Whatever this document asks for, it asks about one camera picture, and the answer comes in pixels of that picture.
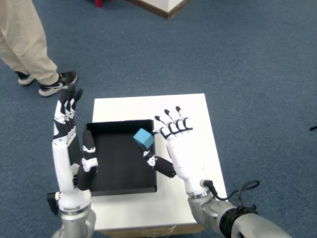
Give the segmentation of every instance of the beige pants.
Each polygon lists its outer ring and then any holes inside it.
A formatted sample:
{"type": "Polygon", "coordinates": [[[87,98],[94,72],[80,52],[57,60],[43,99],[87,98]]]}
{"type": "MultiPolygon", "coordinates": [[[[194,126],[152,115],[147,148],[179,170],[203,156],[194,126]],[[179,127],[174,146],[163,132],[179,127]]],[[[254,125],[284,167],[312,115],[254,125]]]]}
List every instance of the beige pants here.
{"type": "Polygon", "coordinates": [[[32,0],[0,0],[0,58],[12,70],[32,74],[41,84],[58,80],[32,0]]]}

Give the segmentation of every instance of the shoe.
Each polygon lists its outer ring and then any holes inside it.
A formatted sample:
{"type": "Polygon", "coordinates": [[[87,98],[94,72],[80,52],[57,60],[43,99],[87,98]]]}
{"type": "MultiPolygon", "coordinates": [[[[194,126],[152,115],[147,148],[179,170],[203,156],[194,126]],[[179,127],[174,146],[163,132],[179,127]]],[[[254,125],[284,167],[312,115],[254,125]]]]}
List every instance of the shoe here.
{"type": "Polygon", "coordinates": [[[77,74],[74,71],[60,73],[58,81],[51,85],[41,84],[39,94],[43,97],[50,96],[62,89],[67,89],[68,86],[74,84],[77,81],[77,74]]]}
{"type": "Polygon", "coordinates": [[[20,85],[23,85],[23,86],[29,85],[35,79],[30,74],[24,74],[24,73],[21,73],[21,72],[18,72],[18,71],[16,71],[15,73],[19,76],[18,83],[20,85]]]}

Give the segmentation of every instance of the blue block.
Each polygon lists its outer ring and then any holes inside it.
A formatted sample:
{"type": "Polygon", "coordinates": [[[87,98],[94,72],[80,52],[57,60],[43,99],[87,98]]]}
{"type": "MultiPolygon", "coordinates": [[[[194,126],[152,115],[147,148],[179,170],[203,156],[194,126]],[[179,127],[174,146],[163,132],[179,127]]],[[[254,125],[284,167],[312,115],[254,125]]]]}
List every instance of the blue block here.
{"type": "Polygon", "coordinates": [[[154,143],[154,137],[144,129],[140,129],[133,137],[136,142],[143,144],[147,149],[154,143]]]}

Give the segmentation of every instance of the black box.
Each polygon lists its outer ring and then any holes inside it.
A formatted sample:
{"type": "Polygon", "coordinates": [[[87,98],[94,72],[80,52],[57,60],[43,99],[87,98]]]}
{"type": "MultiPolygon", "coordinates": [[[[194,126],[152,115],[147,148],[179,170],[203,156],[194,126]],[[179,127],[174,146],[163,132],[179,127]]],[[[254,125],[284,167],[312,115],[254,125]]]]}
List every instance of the black box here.
{"type": "MultiPolygon", "coordinates": [[[[146,163],[133,136],[140,128],[152,131],[152,120],[88,123],[95,140],[98,172],[93,196],[156,192],[156,172],[146,163]]],[[[154,144],[150,150],[155,153],[154,144]]]]}

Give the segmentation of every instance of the white table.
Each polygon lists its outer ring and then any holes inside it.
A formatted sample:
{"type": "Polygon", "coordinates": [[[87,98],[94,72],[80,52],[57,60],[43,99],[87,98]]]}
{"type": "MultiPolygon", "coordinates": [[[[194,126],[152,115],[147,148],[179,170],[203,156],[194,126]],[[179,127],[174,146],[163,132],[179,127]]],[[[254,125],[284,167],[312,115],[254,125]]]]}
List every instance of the white table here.
{"type": "MultiPolygon", "coordinates": [[[[164,109],[180,106],[190,118],[199,136],[207,179],[212,179],[222,197],[225,186],[213,138],[204,94],[95,99],[93,122],[153,119],[164,109]]],[[[161,127],[154,122],[155,128],[161,127]]],[[[169,159],[164,139],[155,135],[156,154],[169,159]]],[[[97,215],[95,229],[111,231],[196,224],[184,188],[178,177],[167,178],[157,173],[157,192],[92,198],[97,215]]]]}

